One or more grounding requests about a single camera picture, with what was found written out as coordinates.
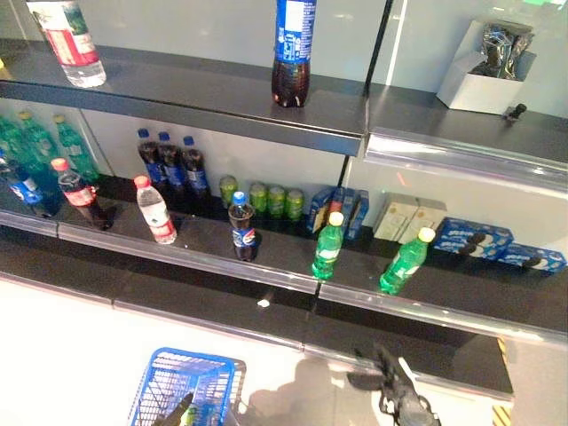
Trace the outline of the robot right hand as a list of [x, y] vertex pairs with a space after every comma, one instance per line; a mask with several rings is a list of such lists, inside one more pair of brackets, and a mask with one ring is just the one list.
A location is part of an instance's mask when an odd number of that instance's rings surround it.
[[349, 372], [351, 386], [360, 391], [378, 391], [379, 410], [389, 415], [394, 425], [441, 425], [430, 402], [416, 391], [413, 373], [403, 358], [395, 357], [377, 343], [372, 361], [378, 373]]

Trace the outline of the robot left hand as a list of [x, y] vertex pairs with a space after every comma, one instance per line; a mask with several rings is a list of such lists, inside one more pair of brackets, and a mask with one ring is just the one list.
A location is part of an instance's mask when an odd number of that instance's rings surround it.
[[192, 392], [187, 393], [167, 416], [158, 416], [153, 426], [178, 426], [183, 414], [193, 402]]

